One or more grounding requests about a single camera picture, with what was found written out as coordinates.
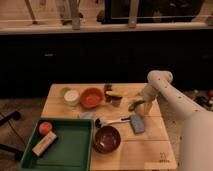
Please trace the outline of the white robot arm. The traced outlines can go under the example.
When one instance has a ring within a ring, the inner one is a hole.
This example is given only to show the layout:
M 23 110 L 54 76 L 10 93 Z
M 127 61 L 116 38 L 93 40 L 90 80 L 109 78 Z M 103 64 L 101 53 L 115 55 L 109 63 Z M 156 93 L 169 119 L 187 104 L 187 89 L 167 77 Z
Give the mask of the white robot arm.
M 170 71 L 150 71 L 142 99 L 152 102 L 161 94 L 183 120 L 178 171 L 213 171 L 213 112 L 172 86 L 172 81 Z

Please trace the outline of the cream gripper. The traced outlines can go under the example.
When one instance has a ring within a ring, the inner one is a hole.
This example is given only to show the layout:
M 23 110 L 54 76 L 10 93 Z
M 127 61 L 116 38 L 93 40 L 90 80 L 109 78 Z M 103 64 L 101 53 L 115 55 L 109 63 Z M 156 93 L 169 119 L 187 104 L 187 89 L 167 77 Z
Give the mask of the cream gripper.
M 152 108 L 152 102 L 154 101 L 154 97 L 149 94 L 143 94 L 142 98 L 137 98 L 134 100 L 134 103 L 142 104 L 144 103 L 144 115 L 149 115 L 149 112 Z

